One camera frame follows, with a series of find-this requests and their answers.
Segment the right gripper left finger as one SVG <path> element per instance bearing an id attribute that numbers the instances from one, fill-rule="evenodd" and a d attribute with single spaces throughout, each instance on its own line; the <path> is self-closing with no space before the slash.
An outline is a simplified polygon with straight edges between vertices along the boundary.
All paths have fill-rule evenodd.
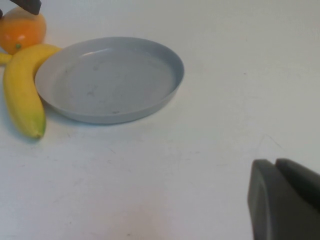
<path id="1" fill-rule="evenodd" d="M 320 238 L 320 209 L 296 193 L 276 163 L 252 162 L 247 202 L 255 240 Z"/>

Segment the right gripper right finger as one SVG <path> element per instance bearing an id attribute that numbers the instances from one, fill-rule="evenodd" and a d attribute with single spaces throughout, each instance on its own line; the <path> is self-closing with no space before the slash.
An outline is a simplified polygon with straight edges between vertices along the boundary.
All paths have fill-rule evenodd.
<path id="1" fill-rule="evenodd" d="M 301 198 L 315 209 L 320 208 L 320 175 L 287 158 L 279 158 L 275 166 Z"/>

